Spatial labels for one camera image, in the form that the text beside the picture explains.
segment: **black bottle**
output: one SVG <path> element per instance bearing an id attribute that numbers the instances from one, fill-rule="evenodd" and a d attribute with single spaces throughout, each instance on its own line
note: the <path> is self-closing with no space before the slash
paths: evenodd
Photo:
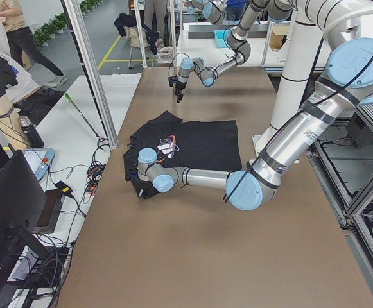
<path id="1" fill-rule="evenodd" d="M 26 115 L 21 115 L 19 117 L 21 122 L 21 128 L 24 131 L 26 137 L 31 143 L 32 148 L 42 148 L 45 144 L 40 135 L 38 134 L 37 129 L 31 123 L 30 119 Z"/>

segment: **black monitor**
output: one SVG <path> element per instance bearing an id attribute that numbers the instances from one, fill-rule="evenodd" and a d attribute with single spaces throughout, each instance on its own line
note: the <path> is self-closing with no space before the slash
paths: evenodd
<path id="1" fill-rule="evenodd" d="M 21 151 L 0 171 L 0 292 L 25 245 L 40 259 L 51 253 L 32 235 L 46 195 Z"/>

